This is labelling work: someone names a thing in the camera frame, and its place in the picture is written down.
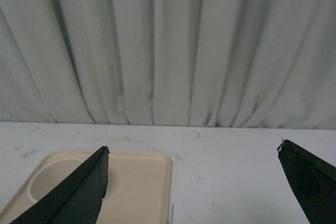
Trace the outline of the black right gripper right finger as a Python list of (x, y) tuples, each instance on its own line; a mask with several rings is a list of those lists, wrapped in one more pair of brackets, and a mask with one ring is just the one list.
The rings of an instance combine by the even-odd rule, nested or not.
[(335, 166), (290, 140), (277, 148), (287, 181), (310, 223), (335, 223)]

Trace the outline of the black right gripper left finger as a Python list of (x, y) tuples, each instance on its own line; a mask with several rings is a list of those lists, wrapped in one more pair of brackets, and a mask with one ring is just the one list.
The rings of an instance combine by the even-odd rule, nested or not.
[(108, 167), (109, 149), (103, 146), (12, 223), (96, 223)]

